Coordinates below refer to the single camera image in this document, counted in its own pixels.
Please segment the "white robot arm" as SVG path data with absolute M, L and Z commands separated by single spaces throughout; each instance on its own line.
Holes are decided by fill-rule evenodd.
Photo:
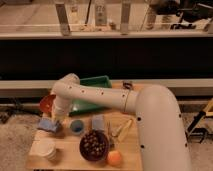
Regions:
M 192 171 L 183 119 L 175 95 L 151 84 L 138 91 L 89 87 L 70 73 L 52 87 L 52 114 L 60 118 L 80 99 L 134 114 L 137 119 L 143 171 Z

